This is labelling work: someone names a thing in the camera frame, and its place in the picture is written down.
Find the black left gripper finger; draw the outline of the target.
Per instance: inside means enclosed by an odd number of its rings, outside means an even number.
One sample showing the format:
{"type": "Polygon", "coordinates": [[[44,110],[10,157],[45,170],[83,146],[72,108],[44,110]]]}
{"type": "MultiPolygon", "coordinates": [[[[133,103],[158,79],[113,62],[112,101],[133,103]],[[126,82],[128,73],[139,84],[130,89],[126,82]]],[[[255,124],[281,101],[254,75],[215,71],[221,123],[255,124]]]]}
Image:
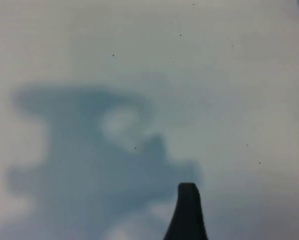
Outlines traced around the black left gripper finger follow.
{"type": "Polygon", "coordinates": [[[191,182],[178,185],[177,203],[164,240],[208,240],[200,192],[191,182]]]}

